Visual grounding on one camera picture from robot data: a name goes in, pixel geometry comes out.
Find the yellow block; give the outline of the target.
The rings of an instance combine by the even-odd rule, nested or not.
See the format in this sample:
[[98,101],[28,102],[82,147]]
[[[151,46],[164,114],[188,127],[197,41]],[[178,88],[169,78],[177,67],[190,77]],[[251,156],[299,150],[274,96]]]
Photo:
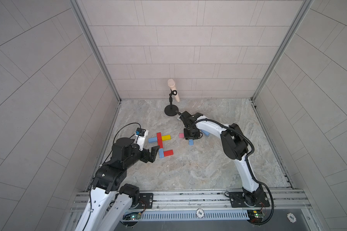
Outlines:
[[171,136],[170,135],[162,136],[162,141],[168,141],[168,140],[171,140]]

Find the red stem block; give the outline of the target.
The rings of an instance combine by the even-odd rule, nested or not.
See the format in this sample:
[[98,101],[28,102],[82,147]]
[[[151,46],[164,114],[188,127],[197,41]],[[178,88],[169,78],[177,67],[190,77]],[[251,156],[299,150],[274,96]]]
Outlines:
[[157,133],[157,140],[162,141],[162,134],[160,132]]

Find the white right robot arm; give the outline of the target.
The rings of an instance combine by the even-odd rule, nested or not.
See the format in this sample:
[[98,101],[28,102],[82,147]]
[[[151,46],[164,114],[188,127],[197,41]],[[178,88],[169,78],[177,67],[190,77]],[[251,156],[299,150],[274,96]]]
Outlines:
[[254,145],[244,136],[237,124],[225,125],[206,116],[187,111],[179,116],[184,124],[184,138],[196,140],[207,132],[221,140],[225,155],[235,161],[236,168],[242,180],[243,201],[249,207],[255,207],[264,191],[260,181],[253,173],[248,157],[254,152]]

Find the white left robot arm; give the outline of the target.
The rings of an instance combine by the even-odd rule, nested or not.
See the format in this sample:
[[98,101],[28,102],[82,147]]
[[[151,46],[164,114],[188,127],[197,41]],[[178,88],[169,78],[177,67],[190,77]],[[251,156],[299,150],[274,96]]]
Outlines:
[[153,163],[160,146],[150,150],[143,143],[120,138],[112,146],[112,158],[96,172],[89,191],[88,204],[77,224],[77,231],[112,231],[124,214],[139,203],[139,187],[122,182],[127,169],[138,161]]

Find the black microphone stand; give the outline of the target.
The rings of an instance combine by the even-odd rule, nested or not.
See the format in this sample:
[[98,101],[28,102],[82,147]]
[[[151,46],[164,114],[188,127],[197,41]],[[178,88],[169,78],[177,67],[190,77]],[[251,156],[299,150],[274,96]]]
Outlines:
[[177,96],[177,90],[171,90],[169,94],[169,102],[170,104],[165,107],[164,112],[167,116],[175,116],[178,112],[178,107],[173,104],[173,96]]

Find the beige wooden microphone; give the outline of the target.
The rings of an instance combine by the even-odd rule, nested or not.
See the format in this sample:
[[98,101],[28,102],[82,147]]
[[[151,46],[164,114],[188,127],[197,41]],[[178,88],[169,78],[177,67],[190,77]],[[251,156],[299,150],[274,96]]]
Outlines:
[[175,97],[175,100],[177,102],[180,102],[180,98],[176,89],[176,85],[175,85],[175,81],[173,79],[168,79],[168,86],[171,89],[171,91],[173,91],[175,94],[173,94],[173,96]]

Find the left circuit board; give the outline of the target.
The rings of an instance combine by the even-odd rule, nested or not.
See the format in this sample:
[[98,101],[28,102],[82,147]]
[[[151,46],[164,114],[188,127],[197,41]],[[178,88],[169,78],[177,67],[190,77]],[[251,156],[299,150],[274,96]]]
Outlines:
[[128,213],[123,217],[124,221],[130,221],[130,220],[139,220],[141,219],[142,213],[141,212],[132,212]]

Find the circuit board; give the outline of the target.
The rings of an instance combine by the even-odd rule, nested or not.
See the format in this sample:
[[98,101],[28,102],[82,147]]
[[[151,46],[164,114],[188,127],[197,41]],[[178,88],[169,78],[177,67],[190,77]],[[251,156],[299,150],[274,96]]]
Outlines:
[[248,210],[247,211],[250,223],[261,223],[265,214],[261,210]]
[[141,219],[142,213],[141,212],[132,212],[128,213],[123,217],[124,221],[130,221],[130,220],[139,220]]

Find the right circuit board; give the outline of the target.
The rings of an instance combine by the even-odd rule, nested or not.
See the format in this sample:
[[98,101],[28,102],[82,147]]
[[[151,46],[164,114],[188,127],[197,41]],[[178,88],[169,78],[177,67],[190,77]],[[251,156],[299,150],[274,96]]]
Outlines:
[[261,210],[248,210],[247,211],[250,223],[261,223],[265,214]]

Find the poker chip right corner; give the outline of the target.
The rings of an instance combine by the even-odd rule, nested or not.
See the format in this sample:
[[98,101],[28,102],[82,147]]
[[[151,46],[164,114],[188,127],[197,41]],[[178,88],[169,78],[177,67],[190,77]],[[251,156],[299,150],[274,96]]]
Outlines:
[[288,213],[287,214],[287,218],[291,223],[295,223],[296,222],[296,216],[293,213]]

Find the poker chip on rail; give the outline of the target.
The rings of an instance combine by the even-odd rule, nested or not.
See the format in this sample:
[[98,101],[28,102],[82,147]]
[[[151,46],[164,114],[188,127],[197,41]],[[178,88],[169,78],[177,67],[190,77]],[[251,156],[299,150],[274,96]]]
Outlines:
[[197,218],[204,218],[204,210],[199,208],[196,210],[196,217]]

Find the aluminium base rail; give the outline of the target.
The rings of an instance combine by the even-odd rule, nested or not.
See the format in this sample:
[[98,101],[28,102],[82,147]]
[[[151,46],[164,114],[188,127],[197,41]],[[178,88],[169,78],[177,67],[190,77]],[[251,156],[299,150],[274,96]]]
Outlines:
[[[139,203],[126,211],[141,212],[138,221],[192,221],[192,220],[249,220],[248,210],[261,210],[265,217],[271,210],[310,209],[311,204],[303,190],[270,189],[265,191],[255,207],[248,207],[242,200],[242,190],[229,191],[155,191],[142,192]],[[197,209],[204,210],[204,218],[196,217]]]

